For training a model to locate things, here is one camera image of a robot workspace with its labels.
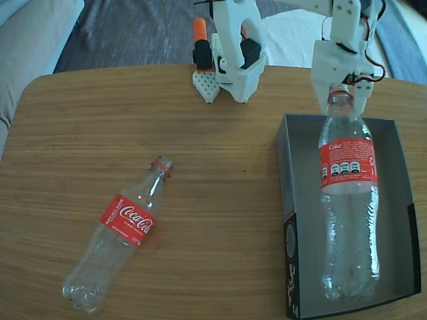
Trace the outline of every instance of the coca-cola logo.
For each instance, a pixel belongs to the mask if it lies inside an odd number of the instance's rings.
[[[153,220],[150,218],[145,218],[136,213],[135,207],[131,205],[120,210],[120,216],[127,219],[130,223],[135,225],[144,233],[148,233],[148,231],[151,229],[151,226],[153,225]]]
[[[330,145],[329,146],[329,150],[336,150],[336,149],[341,149],[341,145],[338,144],[334,144],[334,145]]]

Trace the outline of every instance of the bottle neck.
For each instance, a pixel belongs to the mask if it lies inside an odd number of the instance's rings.
[[[171,176],[169,170],[155,164],[151,165],[150,171],[153,172],[155,175],[158,175],[159,177],[161,177],[163,180],[166,180]]]
[[[331,86],[328,97],[328,116],[349,118],[353,109],[353,96],[348,86]]]
[[[166,180],[166,178],[169,178],[171,176],[172,169],[173,169],[172,161],[170,161],[164,157],[158,157],[151,164],[150,171],[159,175],[163,180]]]

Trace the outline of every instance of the white 3d printed part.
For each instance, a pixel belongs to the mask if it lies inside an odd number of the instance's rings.
[[[215,72],[193,73],[193,85],[207,103],[214,102],[220,92],[220,85],[216,81]]]

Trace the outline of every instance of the empty plastic bottle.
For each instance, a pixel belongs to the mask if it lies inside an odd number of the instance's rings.
[[[163,157],[127,184],[99,220],[81,261],[65,278],[62,296],[77,309],[98,311],[114,278],[155,222],[155,209],[173,164]]]

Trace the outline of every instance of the red wire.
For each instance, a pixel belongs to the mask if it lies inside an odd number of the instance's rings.
[[[370,34],[370,26],[369,26],[369,22],[368,22],[368,18],[365,16],[362,16],[363,21],[365,21],[365,25],[366,25],[366,32],[365,32],[365,41],[369,40],[369,34]],[[371,64],[375,65],[376,67],[379,67],[382,69],[382,75],[381,77],[374,79],[374,78],[370,78],[370,77],[360,77],[358,78],[355,82],[353,82],[353,84],[356,84],[358,82],[361,82],[362,80],[367,80],[370,82],[379,82],[381,80],[383,80],[386,76],[386,68],[379,64],[378,62],[375,62],[371,57],[368,56],[368,53],[365,50],[365,58],[366,60],[368,60],[369,62],[371,62]]]

